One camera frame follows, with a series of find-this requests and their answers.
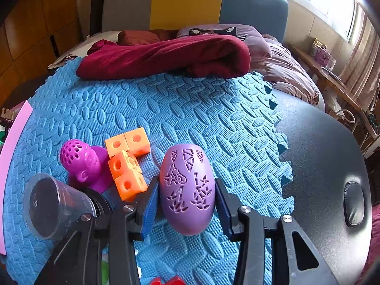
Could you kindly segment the cat print purple pillow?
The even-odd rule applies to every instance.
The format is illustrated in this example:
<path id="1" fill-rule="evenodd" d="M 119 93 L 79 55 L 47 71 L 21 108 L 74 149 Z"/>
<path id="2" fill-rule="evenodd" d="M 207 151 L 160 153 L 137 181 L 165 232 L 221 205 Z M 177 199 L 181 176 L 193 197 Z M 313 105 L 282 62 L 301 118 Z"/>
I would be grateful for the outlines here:
<path id="1" fill-rule="evenodd" d="M 177 38 L 203 34 L 234 36 L 249 48 L 252 62 L 272 57 L 271 49 L 262 34 L 246 24 L 198 24 L 182 28 Z"/>

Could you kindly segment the lilac patterned egg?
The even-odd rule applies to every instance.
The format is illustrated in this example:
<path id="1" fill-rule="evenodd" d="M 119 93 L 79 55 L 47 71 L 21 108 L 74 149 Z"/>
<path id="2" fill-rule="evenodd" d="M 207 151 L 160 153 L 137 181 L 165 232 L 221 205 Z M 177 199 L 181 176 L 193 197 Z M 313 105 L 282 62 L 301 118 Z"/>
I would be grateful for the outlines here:
<path id="1" fill-rule="evenodd" d="M 181 143 L 165 153 L 159 174 L 160 204 L 168 223 L 182 235 L 204 231 L 215 207 L 215 181 L 205 152 Z"/>

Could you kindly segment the rust red cushion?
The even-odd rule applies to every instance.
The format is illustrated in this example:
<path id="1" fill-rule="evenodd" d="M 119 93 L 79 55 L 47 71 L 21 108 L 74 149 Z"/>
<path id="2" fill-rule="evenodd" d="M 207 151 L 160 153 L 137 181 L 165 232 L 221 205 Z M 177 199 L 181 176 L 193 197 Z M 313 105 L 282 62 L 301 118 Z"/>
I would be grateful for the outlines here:
<path id="1" fill-rule="evenodd" d="M 117 44 L 121 46 L 147 45 L 175 39 L 178 30 L 123 30 L 118 34 Z"/>

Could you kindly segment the green white plastic toy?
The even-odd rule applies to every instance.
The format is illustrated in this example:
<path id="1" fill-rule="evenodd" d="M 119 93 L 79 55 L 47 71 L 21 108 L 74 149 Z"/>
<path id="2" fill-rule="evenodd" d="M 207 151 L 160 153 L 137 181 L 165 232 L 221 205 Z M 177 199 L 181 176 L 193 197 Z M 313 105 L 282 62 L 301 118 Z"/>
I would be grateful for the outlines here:
<path id="1" fill-rule="evenodd" d="M 106 252 L 102 252 L 101 275 L 102 285 L 109 285 L 109 255 Z"/>

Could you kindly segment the beige cloth bag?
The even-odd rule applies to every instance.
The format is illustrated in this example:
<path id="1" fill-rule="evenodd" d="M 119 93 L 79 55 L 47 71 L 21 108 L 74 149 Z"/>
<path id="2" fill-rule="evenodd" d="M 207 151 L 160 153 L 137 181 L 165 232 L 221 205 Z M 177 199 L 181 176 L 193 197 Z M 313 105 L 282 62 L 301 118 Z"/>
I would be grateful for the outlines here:
<path id="1" fill-rule="evenodd" d="M 53 70 L 65 65 L 68 61 L 76 59 L 77 57 L 86 57 L 88 50 L 97 41 L 106 40 L 116 43 L 118 41 L 118 34 L 120 31 L 108 31 L 96 33 L 95 35 L 88 36 L 85 41 L 77 44 L 66 53 L 62 54 L 56 61 L 48 66 L 48 70 Z"/>

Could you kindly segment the dark red blanket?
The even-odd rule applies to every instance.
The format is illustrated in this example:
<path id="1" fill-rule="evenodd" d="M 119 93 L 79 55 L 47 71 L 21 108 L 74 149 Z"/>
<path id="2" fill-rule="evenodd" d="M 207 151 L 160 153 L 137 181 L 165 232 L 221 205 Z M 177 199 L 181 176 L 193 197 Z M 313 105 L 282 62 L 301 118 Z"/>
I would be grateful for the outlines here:
<path id="1" fill-rule="evenodd" d="M 205 34 L 134 46 L 101 40 L 82 59 L 77 76 L 105 81 L 181 71 L 195 78 L 230 79 L 245 75 L 250 63 L 247 45 L 229 35 Z"/>

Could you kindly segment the pink curtain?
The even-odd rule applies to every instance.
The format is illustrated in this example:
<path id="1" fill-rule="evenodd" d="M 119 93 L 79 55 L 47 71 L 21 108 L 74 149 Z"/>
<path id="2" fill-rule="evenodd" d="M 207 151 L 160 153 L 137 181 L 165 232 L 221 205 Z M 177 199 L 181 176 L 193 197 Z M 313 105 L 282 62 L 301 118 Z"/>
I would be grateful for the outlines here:
<path id="1" fill-rule="evenodd" d="M 375 109 L 379 94 L 379 34 L 366 14 L 350 59 L 339 77 L 363 110 Z"/>

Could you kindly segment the pink box on table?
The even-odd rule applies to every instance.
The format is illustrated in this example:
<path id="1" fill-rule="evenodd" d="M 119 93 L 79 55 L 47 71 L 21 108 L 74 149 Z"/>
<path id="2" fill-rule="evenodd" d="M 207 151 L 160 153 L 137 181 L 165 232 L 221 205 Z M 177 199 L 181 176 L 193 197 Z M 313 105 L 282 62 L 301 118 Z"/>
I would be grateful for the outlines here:
<path id="1" fill-rule="evenodd" d="M 310 47 L 310 55 L 320 66 L 327 68 L 327 70 L 332 71 L 336 65 L 336 59 L 327 50 L 326 45 L 317 38 L 315 38 L 312 42 Z"/>

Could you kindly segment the grey yellow blue headboard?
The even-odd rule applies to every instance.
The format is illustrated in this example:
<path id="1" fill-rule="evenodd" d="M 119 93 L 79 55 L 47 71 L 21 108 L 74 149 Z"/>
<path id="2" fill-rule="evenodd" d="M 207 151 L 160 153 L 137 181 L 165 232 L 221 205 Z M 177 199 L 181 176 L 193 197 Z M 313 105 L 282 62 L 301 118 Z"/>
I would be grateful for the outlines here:
<path id="1" fill-rule="evenodd" d="M 288 12 L 286 0 L 104 0 L 101 30 L 246 24 L 283 41 Z"/>

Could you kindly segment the wooden wardrobe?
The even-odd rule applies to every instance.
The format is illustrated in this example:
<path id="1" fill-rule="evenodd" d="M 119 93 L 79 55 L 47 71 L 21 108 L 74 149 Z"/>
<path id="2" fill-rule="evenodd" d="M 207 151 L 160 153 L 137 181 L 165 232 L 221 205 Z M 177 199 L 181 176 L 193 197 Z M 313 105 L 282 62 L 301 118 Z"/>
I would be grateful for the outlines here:
<path id="1" fill-rule="evenodd" d="M 1 0 L 1 106 L 33 95 L 48 66 L 82 40 L 77 0 Z"/>

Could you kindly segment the red puzzle piece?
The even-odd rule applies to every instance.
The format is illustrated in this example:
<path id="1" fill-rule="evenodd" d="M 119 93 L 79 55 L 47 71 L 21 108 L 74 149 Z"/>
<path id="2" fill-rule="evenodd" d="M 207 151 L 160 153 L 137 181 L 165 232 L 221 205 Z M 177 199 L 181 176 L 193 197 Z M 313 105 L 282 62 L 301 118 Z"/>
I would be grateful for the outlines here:
<path id="1" fill-rule="evenodd" d="M 179 276 L 175 275 L 174 277 L 172 277 L 171 279 L 169 279 L 168 281 L 165 281 L 165 282 L 160 277 L 155 277 L 149 283 L 149 285 L 185 285 L 185 282 L 184 282 L 184 280 L 182 278 L 180 278 Z"/>

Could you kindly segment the wooden side table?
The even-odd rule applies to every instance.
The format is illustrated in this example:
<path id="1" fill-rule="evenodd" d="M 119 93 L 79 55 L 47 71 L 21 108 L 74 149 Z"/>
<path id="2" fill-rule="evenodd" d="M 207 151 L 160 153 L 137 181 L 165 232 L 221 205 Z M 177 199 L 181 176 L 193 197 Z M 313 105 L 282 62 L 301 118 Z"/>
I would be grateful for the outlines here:
<path id="1" fill-rule="evenodd" d="M 296 59 L 299 61 L 302 61 L 306 66 L 309 67 L 308 72 L 312 73 L 313 75 L 316 75 L 317 80 L 317 87 L 320 91 L 323 91 L 325 88 L 330 88 L 333 91 L 337 93 L 338 96 L 340 96 L 343 100 L 345 100 L 347 103 L 349 103 L 359 114 L 361 120 L 363 121 L 368 134 L 373 138 L 376 139 L 377 133 L 375 129 L 370 125 L 370 122 L 368 121 L 368 118 L 363 110 L 363 108 L 359 105 L 359 103 L 354 100 L 354 96 L 351 92 L 347 90 L 345 85 L 341 83 L 339 80 L 334 79 L 333 76 L 328 74 L 327 71 L 325 71 L 315 60 L 312 56 L 310 56 L 308 53 L 304 52 L 297 46 L 293 44 L 288 45 L 288 49 L 290 52 L 294 55 Z"/>

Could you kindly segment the blue foam puzzle mat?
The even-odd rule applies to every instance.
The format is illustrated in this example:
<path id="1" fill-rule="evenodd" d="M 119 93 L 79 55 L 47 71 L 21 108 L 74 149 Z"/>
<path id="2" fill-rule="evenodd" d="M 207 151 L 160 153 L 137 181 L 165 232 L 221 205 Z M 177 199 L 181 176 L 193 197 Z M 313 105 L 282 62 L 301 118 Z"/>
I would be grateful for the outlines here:
<path id="1" fill-rule="evenodd" d="M 151 144 L 139 161 L 146 181 L 159 173 L 169 147 L 193 143 L 243 204 L 274 218 L 294 210 L 293 198 L 282 196 L 283 185 L 292 180 L 290 162 L 279 158 L 287 150 L 287 137 L 276 131 L 281 116 L 261 75 L 192 79 L 159 74 L 86 82 L 76 74 L 79 64 L 75 59 L 59 68 L 30 98 L 33 111 L 10 163 L 1 261 L 18 284 L 34 283 L 54 247 L 24 222 L 26 183 L 40 172 L 67 182 L 59 152 L 70 139 L 101 146 L 112 136 L 143 127 Z"/>

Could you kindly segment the pink striped duvet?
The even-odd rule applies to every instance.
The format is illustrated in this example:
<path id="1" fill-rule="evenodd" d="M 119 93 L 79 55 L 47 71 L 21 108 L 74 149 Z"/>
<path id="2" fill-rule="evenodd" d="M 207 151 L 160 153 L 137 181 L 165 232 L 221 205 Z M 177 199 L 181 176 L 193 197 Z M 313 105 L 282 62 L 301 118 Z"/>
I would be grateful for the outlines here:
<path id="1" fill-rule="evenodd" d="M 292 95 L 325 110 L 323 96 L 317 85 L 292 56 L 291 52 L 269 34 L 262 35 L 272 56 L 259 62 L 253 69 L 263 75 L 274 89 Z"/>

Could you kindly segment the clear cup black base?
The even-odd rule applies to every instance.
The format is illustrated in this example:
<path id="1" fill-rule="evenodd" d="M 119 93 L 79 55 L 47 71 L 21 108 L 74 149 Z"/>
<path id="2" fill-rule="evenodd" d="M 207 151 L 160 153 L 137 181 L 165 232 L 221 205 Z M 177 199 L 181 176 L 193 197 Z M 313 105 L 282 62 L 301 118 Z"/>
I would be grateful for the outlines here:
<path id="1" fill-rule="evenodd" d="M 93 189 L 76 189 L 46 173 L 38 173 L 26 183 L 23 218 L 40 239 L 61 240 L 83 214 L 96 218 L 110 213 L 107 200 Z"/>

